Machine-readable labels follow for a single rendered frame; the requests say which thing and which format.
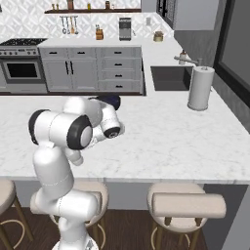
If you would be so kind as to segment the grey wall cupboard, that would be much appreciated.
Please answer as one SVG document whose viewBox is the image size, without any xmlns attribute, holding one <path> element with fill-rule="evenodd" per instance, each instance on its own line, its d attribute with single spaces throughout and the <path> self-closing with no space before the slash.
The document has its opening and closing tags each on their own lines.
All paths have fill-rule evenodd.
<svg viewBox="0 0 250 250">
<path fill-rule="evenodd" d="M 156 12 L 173 30 L 213 30 L 219 0 L 157 0 Z"/>
</svg>

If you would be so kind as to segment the steel range with hob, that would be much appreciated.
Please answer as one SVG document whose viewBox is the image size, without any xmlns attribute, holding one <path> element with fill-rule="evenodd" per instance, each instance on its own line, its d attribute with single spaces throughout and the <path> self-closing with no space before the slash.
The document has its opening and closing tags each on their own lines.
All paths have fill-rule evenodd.
<svg viewBox="0 0 250 250">
<path fill-rule="evenodd" d="M 46 38 L 12 38 L 0 43 L 0 66 L 7 91 L 45 94 L 46 79 L 38 45 Z"/>
</svg>

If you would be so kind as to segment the dark framed window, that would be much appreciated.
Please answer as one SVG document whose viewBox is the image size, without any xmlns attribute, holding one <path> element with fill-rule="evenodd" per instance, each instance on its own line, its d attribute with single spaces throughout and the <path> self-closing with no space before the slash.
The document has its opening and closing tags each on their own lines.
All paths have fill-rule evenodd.
<svg viewBox="0 0 250 250">
<path fill-rule="evenodd" d="M 227 0 L 214 68 L 250 108 L 250 0 Z"/>
</svg>

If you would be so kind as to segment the grey sink tap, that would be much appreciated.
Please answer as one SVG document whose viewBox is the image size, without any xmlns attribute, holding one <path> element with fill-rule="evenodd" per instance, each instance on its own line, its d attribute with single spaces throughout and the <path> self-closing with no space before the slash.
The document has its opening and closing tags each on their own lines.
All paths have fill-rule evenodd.
<svg viewBox="0 0 250 250">
<path fill-rule="evenodd" d="M 194 60 L 184 59 L 184 58 L 177 57 L 177 56 L 175 56 L 174 59 L 177 60 L 177 61 L 183 61 L 183 62 L 186 62 L 186 63 L 193 63 L 196 66 L 201 66 L 202 65 L 202 59 L 197 59 L 196 61 L 194 61 Z"/>
</svg>

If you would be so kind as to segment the beige round bar stool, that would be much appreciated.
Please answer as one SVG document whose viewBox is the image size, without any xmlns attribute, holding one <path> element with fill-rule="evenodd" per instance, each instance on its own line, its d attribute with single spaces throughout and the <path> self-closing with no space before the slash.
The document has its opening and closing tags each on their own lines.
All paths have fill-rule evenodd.
<svg viewBox="0 0 250 250">
<path fill-rule="evenodd" d="M 25 235 L 27 235 L 30 241 L 34 240 L 34 236 L 22 211 L 15 183 L 10 180 L 0 180 L 0 216 L 12 206 L 16 207 L 20 220 L 10 220 L 10 223 L 18 223 L 22 228 L 22 233 L 19 241 L 13 246 L 4 229 L 4 225 L 7 224 L 7 222 L 0 222 L 0 239 L 7 250 L 15 250 L 20 245 Z"/>
<path fill-rule="evenodd" d="M 61 238 L 52 250 L 103 250 L 106 235 L 104 213 L 108 191 L 103 183 L 76 181 L 65 196 L 44 200 L 41 190 L 30 199 L 33 214 L 48 214 L 58 225 Z"/>
<path fill-rule="evenodd" d="M 206 193 L 197 184 L 153 184 L 147 193 L 147 208 L 153 219 L 150 244 L 160 250 L 164 230 L 187 239 L 187 250 L 195 250 L 202 227 L 208 219 L 222 219 L 227 205 L 220 194 Z"/>
</svg>

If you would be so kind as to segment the rail with hanging tools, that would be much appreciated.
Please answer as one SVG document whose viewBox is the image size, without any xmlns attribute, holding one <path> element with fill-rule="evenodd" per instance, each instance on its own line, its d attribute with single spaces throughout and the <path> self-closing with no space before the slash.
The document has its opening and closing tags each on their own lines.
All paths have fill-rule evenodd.
<svg viewBox="0 0 250 250">
<path fill-rule="evenodd" d="M 77 16 L 60 16 L 62 21 L 62 33 L 63 34 L 74 34 L 79 33 L 77 27 Z"/>
</svg>

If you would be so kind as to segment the dark sink basin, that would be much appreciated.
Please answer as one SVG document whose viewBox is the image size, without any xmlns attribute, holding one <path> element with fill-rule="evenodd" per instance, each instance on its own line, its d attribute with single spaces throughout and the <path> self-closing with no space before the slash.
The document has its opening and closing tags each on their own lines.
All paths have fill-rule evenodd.
<svg viewBox="0 0 250 250">
<path fill-rule="evenodd" d="M 155 91 L 188 91 L 191 66 L 152 66 L 151 75 Z"/>
</svg>

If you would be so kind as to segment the grey cupboard run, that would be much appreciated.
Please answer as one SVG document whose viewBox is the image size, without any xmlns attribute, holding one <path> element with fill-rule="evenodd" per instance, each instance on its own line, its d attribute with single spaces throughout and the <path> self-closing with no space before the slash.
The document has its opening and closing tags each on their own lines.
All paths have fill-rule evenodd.
<svg viewBox="0 0 250 250">
<path fill-rule="evenodd" d="M 140 47 L 40 47 L 50 92 L 143 92 Z"/>
</svg>

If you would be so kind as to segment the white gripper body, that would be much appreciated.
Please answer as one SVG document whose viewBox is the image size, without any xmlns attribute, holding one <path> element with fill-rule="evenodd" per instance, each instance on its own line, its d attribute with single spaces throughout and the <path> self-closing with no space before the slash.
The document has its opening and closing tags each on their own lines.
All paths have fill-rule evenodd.
<svg viewBox="0 0 250 250">
<path fill-rule="evenodd" d="M 65 155 L 67 159 L 75 166 L 79 166 L 83 163 L 83 157 L 79 150 L 73 150 L 73 149 L 67 148 L 65 150 Z"/>
</svg>

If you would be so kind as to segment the white paper towel roll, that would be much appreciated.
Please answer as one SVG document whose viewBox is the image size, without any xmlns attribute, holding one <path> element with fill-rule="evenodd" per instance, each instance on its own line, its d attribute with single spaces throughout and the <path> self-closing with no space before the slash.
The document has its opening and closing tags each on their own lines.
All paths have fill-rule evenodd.
<svg viewBox="0 0 250 250">
<path fill-rule="evenodd" d="M 215 69 L 209 66 L 196 66 L 192 70 L 187 106 L 196 111 L 208 108 Z"/>
</svg>

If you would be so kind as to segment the dark wooden wall shelf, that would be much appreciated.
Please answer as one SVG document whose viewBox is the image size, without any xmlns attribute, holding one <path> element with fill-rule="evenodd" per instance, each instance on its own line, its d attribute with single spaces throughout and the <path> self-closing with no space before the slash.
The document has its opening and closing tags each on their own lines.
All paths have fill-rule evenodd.
<svg viewBox="0 0 250 250">
<path fill-rule="evenodd" d="M 44 14 L 96 14 L 96 13 L 141 13 L 142 9 L 76 9 L 76 10 L 48 10 Z"/>
</svg>

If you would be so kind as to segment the wooden knife block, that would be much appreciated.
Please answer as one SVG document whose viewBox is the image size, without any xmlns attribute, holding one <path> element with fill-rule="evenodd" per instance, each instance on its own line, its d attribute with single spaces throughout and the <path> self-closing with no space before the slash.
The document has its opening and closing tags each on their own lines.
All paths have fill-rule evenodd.
<svg viewBox="0 0 250 250">
<path fill-rule="evenodd" d="M 96 24 L 96 40 L 103 40 L 104 39 L 104 32 L 100 29 L 100 26 Z"/>
</svg>

